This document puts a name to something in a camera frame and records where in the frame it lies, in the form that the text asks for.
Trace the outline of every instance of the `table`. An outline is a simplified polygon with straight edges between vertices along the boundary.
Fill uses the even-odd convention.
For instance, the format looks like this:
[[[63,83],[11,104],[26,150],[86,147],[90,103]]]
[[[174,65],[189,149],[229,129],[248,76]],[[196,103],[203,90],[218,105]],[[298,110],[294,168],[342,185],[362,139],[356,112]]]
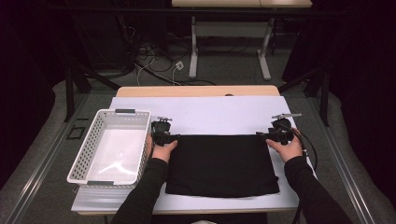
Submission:
[[[224,95],[233,95],[231,97],[222,97]],[[164,105],[186,104],[193,101],[192,105],[200,106],[207,100],[217,101],[227,98],[229,105],[234,106],[234,100],[241,104],[249,104],[247,97],[266,97],[268,102],[273,102],[268,106],[265,102],[254,107],[262,107],[268,110],[269,114],[288,113],[289,109],[282,96],[274,86],[170,86],[170,87],[123,87],[113,99],[111,107],[129,105],[128,100],[134,100],[135,105],[146,104],[151,106],[155,111],[156,105],[149,102],[163,102]],[[171,132],[177,132],[177,126],[172,123]],[[280,192],[277,194],[264,195],[260,197],[248,197],[242,199],[215,199],[206,197],[190,197],[182,195],[165,194],[165,185],[154,207],[154,214],[171,215],[171,214],[202,214],[202,213],[243,213],[243,212],[271,212],[295,209],[298,204],[298,197],[287,183],[283,172],[283,161],[278,154],[270,149],[270,156],[273,161],[274,170],[279,177],[278,185]],[[130,192],[129,189],[88,189],[79,188],[76,199],[74,200],[72,211],[81,215],[107,215],[115,214]]]
[[[267,7],[277,8],[301,8],[311,7],[310,0],[172,0],[173,7]],[[198,64],[197,36],[243,36],[263,37],[262,48],[257,50],[262,76],[264,80],[271,80],[265,52],[272,33],[270,22],[207,22],[196,21],[191,18],[191,62],[190,78],[196,78]]]

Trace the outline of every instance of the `gray carpet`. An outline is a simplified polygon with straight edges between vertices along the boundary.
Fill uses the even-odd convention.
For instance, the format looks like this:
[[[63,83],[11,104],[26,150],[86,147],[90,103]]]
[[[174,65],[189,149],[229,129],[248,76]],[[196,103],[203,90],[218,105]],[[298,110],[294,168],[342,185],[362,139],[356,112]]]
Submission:
[[[255,54],[255,50],[260,47],[261,41],[251,39],[249,42],[242,42],[239,39],[214,38],[206,39],[201,43],[202,50],[198,59],[198,79],[210,80],[218,85],[276,85],[282,84],[281,75],[289,58],[294,37],[280,37],[277,42],[276,54],[268,55],[267,62],[273,79],[269,82],[262,80],[261,70]],[[186,49],[173,46],[169,54],[173,58],[183,55]],[[176,71],[175,79],[188,80],[188,66],[190,55],[180,59],[185,64],[185,68]],[[142,60],[143,65],[149,63],[149,58]],[[169,65],[169,61],[164,57],[159,57],[151,65],[153,69],[163,70]],[[172,69],[165,72],[157,72],[160,75],[172,78]],[[113,81],[123,86],[137,86],[136,71],[124,77],[114,78]],[[26,210],[21,211],[17,216],[21,223],[104,223],[103,217],[84,217],[70,211],[75,193],[74,185],[68,184],[66,176],[76,157],[83,137],[80,139],[80,127],[85,127],[84,134],[92,122],[96,111],[100,108],[107,108],[111,98],[115,95],[108,87],[96,80],[91,81],[94,90],[89,95],[77,94],[76,99],[80,107],[76,115],[69,123],[64,124],[65,116],[65,95],[64,83],[60,83],[54,88],[57,95],[57,102],[53,107],[50,118],[43,127],[41,133],[32,144],[26,156],[22,160],[13,176],[2,188],[0,193],[0,223],[6,223],[10,215],[16,216],[14,210],[21,198],[21,193],[29,178],[37,173],[37,166],[46,157],[51,148],[57,148],[57,153],[53,155],[53,161],[49,164],[50,169],[43,174],[43,181],[32,201],[27,201]],[[139,74],[139,84],[149,85],[170,85],[160,81],[145,72]],[[318,122],[318,111],[312,108],[310,100],[302,95],[304,84],[293,87],[285,92],[286,99],[291,112],[303,113],[303,116],[295,119],[296,124],[310,140],[318,151],[318,179],[330,192],[334,199],[346,210],[354,223],[361,223],[359,213],[357,213],[354,203],[351,201],[346,186],[337,170],[332,155],[332,146],[329,144],[326,132],[330,132],[336,140],[336,144],[341,151],[354,181],[361,191],[361,196],[373,216],[376,223],[396,223],[396,214],[389,201],[373,185],[370,177],[365,172],[359,161],[356,159],[353,150],[347,141],[347,131],[340,111],[340,103],[336,97],[331,95],[329,101],[329,122],[331,127],[323,131],[322,125]],[[309,150],[311,160],[313,160],[312,150]],[[270,213],[269,223],[291,223],[293,212]]]

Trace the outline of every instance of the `black fabric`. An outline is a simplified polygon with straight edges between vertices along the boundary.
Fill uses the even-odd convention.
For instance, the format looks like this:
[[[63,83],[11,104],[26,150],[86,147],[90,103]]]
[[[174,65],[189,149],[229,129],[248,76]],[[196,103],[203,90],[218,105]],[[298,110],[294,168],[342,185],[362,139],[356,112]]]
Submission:
[[[182,135],[166,193],[241,198],[278,193],[268,147],[256,135]]]
[[[231,214],[194,214],[194,215],[156,215],[151,224],[190,224],[206,220],[217,224],[267,224],[266,213],[231,213]]]
[[[285,163],[289,185],[301,200],[307,223],[352,223],[346,212],[314,177],[304,157],[294,157]]]

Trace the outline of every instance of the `white table surface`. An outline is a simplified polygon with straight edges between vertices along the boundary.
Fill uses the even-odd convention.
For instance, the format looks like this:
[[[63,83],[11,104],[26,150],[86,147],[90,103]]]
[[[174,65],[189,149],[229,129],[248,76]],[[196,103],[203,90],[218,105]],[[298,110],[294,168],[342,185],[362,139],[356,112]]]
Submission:
[[[289,113],[282,96],[219,97],[115,97],[110,108],[151,111],[172,118],[172,134],[254,134],[268,132],[272,116]],[[241,199],[221,199],[171,195],[164,192],[155,204],[154,214],[231,213],[295,209],[298,197],[284,175],[284,162],[269,148],[280,192]],[[129,189],[80,188],[72,211],[82,215],[113,214],[127,197]]]

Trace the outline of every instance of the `white plastic basket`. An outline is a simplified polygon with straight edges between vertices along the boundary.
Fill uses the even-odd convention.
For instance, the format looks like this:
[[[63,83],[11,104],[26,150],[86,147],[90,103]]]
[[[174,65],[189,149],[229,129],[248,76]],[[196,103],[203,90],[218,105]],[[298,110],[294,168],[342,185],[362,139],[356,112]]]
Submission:
[[[67,181],[87,188],[134,188],[146,166],[149,130],[148,111],[99,110]]]

